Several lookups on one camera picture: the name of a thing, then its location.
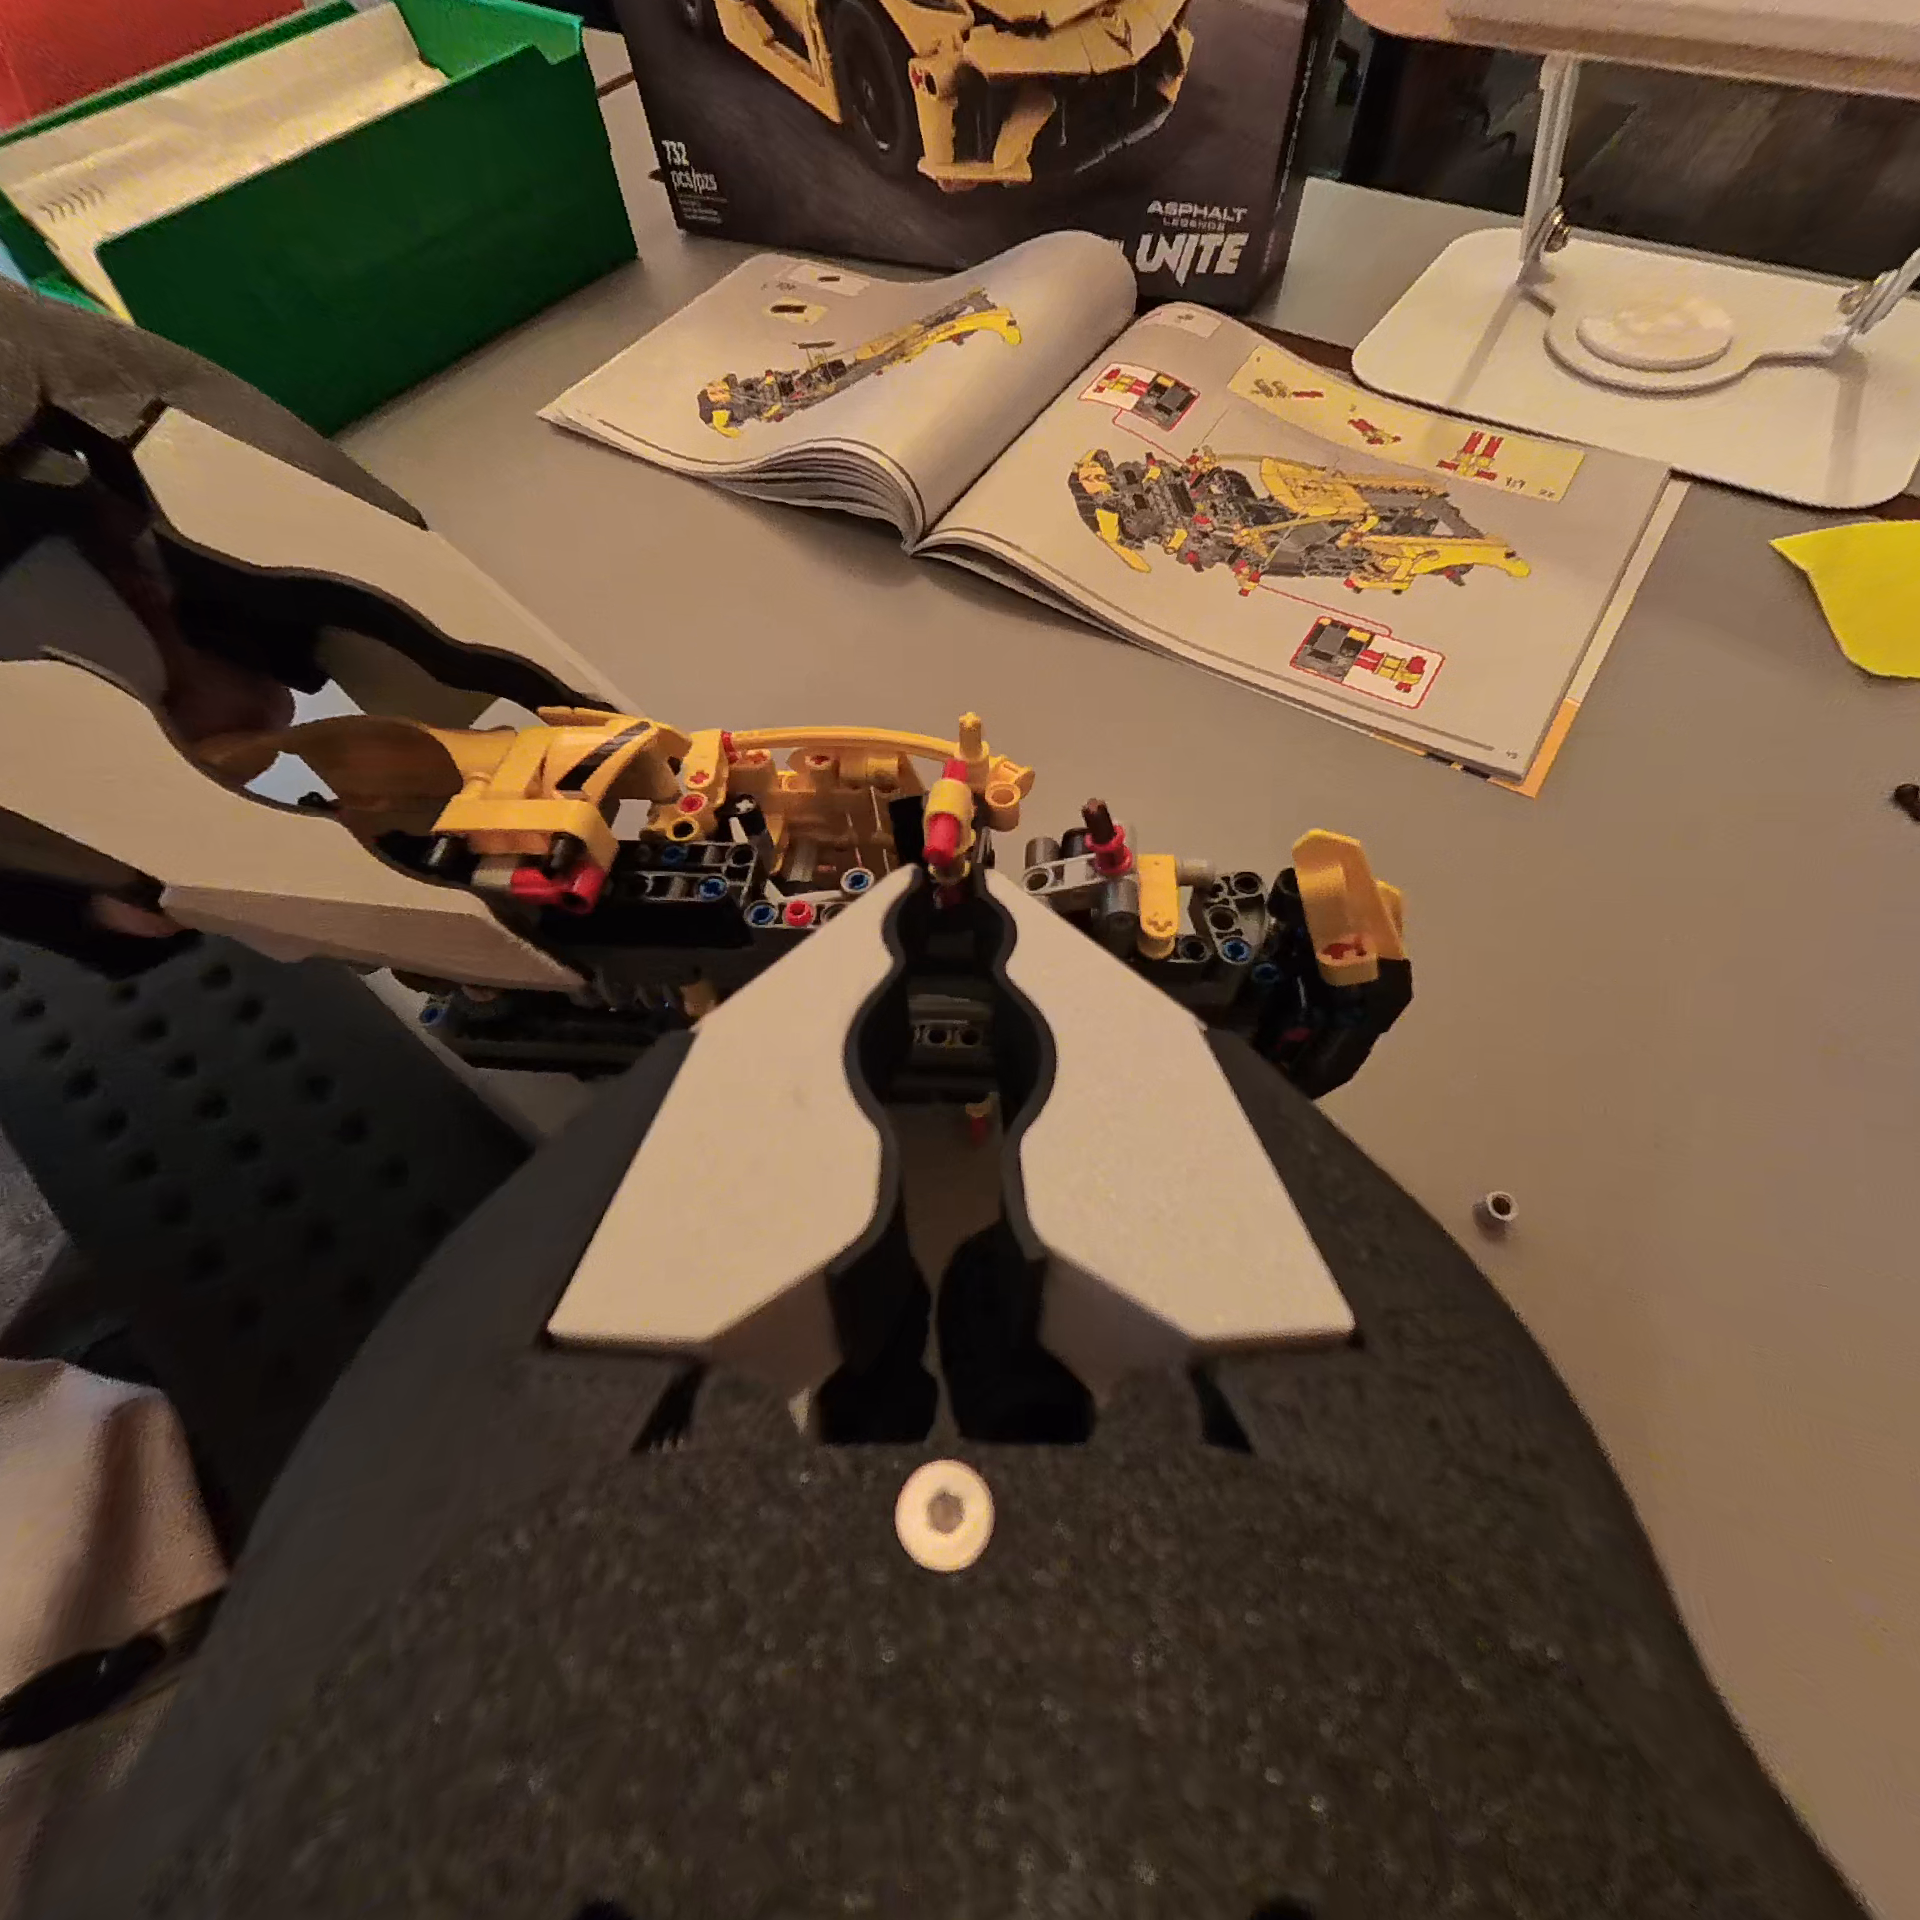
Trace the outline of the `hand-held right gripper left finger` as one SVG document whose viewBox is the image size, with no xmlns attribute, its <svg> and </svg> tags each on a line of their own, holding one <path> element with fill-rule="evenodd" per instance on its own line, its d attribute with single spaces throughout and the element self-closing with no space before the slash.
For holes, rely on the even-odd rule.
<svg viewBox="0 0 1920 1920">
<path fill-rule="evenodd" d="M 726 1367 L 791 1399 L 874 1364 L 906 1318 L 897 1140 L 862 1038 L 904 1031 L 899 869 L 687 1038 L 543 1329 Z"/>
</svg>

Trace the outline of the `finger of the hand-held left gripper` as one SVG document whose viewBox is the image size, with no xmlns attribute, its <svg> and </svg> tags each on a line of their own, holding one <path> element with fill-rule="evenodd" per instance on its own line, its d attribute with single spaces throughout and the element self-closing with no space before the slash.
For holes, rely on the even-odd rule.
<svg viewBox="0 0 1920 1920">
<path fill-rule="evenodd" d="M 227 586 L 243 617 L 317 630 L 321 676 L 365 712 L 465 724 L 493 701 L 633 709 L 422 525 L 177 409 L 146 429 L 131 464 L 159 536 Z"/>
<path fill-rule="evenodd" d="M 181 926 L 275 959 L 582 986 L 469 893 L 398 870 L 330 817 L 226 789 L 135 693 L 81 663 L 1 664 L 1 810 L 7 878 L 93 893 L 151 882 Z"/>
</svg>

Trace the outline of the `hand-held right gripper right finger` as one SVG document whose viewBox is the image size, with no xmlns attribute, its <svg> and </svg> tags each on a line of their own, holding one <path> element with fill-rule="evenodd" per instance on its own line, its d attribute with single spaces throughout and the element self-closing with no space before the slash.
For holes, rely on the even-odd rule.
<svg viewBox="0 0 1920 1920">
<path fill-rule="evenodd" d="M 1355 1329 L 1195 1014 L 997 872 L 998 982 L 1040 1031 L 1002 1209 L 1073 1376 L 1325 1349 Z"/>
</svg>

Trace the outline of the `yellow black brick car model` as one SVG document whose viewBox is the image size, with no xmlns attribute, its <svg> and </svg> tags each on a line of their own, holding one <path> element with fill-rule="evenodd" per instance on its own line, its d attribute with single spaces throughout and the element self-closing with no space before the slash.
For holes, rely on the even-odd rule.
<svg viewBox="0 0 1920 1920">
<path fill-rule="evenodd" d="M 401 870 L 489 902 L 578 978 L 559 991 L 426 975 L 422 1021 L 469 1066 L 613 1076 L 695 1026 L 896 872 L 929 905 L 906 962 L 906 1086 L 984 1097 L 991 991 L 973 908 L 1033 772 L 955 738 L 873 726 L 681 732 L 543 706 L 521 724 L 350 712 L 199 749 L 247 783 L 279 757 L 303 805 Z M 1395 887 L 1359 840 L 1303 833 L 1273 880 L 1142 852 L 1103 800 L 1033 837 L 1015 892 L 1309 1097 L 1344 1087 L 1411 998 Z"/>
</svg>

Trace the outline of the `grey desk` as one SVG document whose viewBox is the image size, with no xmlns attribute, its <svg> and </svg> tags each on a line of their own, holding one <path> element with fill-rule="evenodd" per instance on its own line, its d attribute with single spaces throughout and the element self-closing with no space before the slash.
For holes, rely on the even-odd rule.
<svg viewBox="0 0 1920 1920">
<path fill-rule="evenodd" d="M 1694 486 L 1543 794 L 1505 794 L 543 423 L 743 255 L 673 229 L 623 42 L 586 55 L 640 260 L 350 452 L 673 724 L 976 710 L 1037 770 L 1030 832 L 1101 794 L 1266 872 L 1359 837 L 1414 1001 L 1330 1118 L 1546 1349 L 1749 1741 L 1870 1908 L 1914 1914 L 1914 686 L 1853 672 L 1770 551 L 1813 516 Z"/>
</svg>

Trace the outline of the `green plastic bin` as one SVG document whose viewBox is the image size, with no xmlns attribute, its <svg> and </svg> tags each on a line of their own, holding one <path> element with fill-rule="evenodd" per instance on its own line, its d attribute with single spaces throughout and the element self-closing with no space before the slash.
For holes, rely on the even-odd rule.
<svg viewBox="0 0 1920 1920">
<path fill-rule="evenodd" d="M 306 7 L 307 23 L 273 42 L 375 7 Z M 125 318 L 86 297 L 3 198 L 17 280 L 199 351 L 333 432 L 633 263 L 582 21 L 538 4 L 394 7 L 445 81 L 111 240 L 102 265 Z M 218 63 L 48 111 L 3 145 Z"/>
</svg>

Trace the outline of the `stack of white papers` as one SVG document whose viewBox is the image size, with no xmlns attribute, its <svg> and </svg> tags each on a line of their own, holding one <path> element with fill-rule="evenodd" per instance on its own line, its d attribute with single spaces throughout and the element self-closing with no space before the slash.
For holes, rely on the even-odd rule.
<svg viewBox="0 0 1920 1920">
<path fill-rule="evenodd" d="M 416 104 L 445 81 L 394 4 L 3 145 L 1 188 L 56 266 L 119 318 L 102 246 Z"/>
</svg>

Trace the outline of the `red plastic bin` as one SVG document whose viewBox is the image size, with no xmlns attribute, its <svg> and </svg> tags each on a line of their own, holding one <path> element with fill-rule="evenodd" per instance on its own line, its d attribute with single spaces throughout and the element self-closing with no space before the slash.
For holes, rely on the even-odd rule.
<svg viewBox="0 0 1920 1920">
<path fill-rule="evenodd" d="M 3 1 L 1 129 L 135 80 L 190 78 L 306 23 L 299 1 Z"/>
</svg>

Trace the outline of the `open instruction booklet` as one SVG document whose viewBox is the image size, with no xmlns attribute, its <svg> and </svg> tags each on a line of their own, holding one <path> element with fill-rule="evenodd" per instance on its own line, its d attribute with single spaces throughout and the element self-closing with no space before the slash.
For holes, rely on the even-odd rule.
<svg viewBox="0 0 1920 1920">
<path fill-rule="evenodd" d="M 1162 658 L 1536 789 L 1665 540 L 1664 464 L 1382 399 L 1056 231 L 942 278 L 759 254 L 541 409 L 888 522 Z"/>
</svg>

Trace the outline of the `dark toy car set box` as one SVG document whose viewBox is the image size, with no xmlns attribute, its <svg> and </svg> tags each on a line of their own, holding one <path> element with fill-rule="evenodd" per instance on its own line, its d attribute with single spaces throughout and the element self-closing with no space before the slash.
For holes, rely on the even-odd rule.
<svg viewBox="0 0 1920 1920">
<path fill-rule="evenodd" d="M 678 229 L 959 272 L 1056 231 L 1147 302 L 1283 269 L 1334 4 L 615 1 Z"/>
</svg>

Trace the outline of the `yellow paper scrap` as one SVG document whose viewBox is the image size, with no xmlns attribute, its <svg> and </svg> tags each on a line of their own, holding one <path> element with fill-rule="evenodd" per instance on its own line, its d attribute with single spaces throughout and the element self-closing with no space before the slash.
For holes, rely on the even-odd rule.
<svg viewBox="0 0 1920 1920">
<path fill-rule="evenodd" d="M 1861 518 L 1777 536 L 1841 655 L 1872 679 L 1917 681 L 1917 521 Z"/>
</svg>

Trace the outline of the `white wooden book stand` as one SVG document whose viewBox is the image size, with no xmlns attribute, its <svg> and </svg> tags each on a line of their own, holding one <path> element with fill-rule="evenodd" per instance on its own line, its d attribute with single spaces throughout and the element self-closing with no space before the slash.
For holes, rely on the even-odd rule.
<svg viewBox="0 0 1920 1920">
<path fill-rule="evenodd" d="M 1917 456 L 1917 257 L 1849 285 L 1576 232 L 1589 63 L 1914 101 L 1914 4 L 1352 4 L 1369 28 L 1543 58 L 1521 220 L 1453 240 L 1352 351 L 1386 396 L 1856 512 Z"/>
</svg>

